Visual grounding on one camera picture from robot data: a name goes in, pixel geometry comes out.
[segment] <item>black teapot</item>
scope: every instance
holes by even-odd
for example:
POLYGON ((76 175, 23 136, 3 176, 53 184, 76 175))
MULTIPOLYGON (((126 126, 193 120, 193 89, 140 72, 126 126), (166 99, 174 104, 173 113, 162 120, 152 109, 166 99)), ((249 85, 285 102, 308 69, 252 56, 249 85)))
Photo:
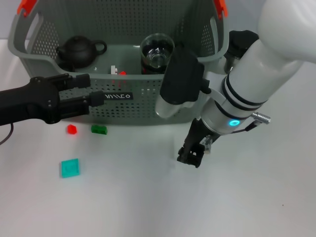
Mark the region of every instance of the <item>black teapot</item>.
POLYGON ((90 41, 84 36, 74 36, 70 38, 64 46, 56 48, 61 60, 74 68, 84 68, 89 66, 98 55, 107 51, 107 44, 102 40, 90 41), (96 44, 102 44, 104 48, 97 50, 96 44))

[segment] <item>teal square tile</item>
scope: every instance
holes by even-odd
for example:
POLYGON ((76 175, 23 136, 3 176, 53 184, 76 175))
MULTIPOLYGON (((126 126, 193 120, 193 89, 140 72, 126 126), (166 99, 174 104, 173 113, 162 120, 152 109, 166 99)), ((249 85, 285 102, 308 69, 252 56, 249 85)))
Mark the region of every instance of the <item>teal square tile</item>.
POLYGON ((70 159, 61 162, 61 176, 63 178, 80 175, 79 160, 70 159))

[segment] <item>glass cup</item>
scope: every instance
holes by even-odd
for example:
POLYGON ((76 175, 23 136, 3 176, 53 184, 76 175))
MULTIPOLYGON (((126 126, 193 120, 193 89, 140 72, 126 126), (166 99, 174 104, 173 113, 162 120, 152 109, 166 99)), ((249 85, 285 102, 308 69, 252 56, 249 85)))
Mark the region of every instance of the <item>glass cup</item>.
POLYGON ((142 74, 164 74, 174 49, 171 37, 157 33, 146 37, 140 45, 142 74))

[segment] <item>basket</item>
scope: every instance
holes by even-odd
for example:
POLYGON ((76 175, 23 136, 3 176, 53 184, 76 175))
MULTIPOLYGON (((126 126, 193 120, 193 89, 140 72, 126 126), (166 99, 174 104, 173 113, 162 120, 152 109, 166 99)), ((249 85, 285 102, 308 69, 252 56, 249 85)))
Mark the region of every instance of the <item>basket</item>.
POLYGON ((8 40, 30 77, 68 73, 57 66, 56 47, 75 35, 104 40, 107 52, 72 76, 89 73, 91 87, 60 93, 61 99, 102 90, 105 105, 90 108, 80 121, 154 125, 189 122, 200 115, 206 96, 170 119, 155 113, 163 75, 141 75, 139 45, 153 33, 165 33, 182 42, 206 68, 228 48, 228 27, 222 0, 23 0, 8 40), (30 41, 25 41, 38 18, 30 41), (127 75, 111 75, 111 65, 127 75))

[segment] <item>red small object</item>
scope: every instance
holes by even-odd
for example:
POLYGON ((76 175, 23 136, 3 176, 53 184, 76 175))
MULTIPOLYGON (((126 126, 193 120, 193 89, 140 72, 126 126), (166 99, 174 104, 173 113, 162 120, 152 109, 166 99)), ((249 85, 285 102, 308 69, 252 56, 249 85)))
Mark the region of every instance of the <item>red small object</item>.
POLYGON ((228 11, 226 7, 225 0, 214 0, 217 14, 218 14, 218 19, 222 20, 222 11, 224 11, 224 16, 228 16, 228 11))
POLYGON ((22 0, 18 7, 17 13, 20 14, 21 10, 24 8, 24 16, 27 17, 32 11, 36 2, 37 0, 22 0))
POLYGON ((71 135, 75 135, 77 133, 77 127, 73 125, 68 125, 67 132, 71 135))

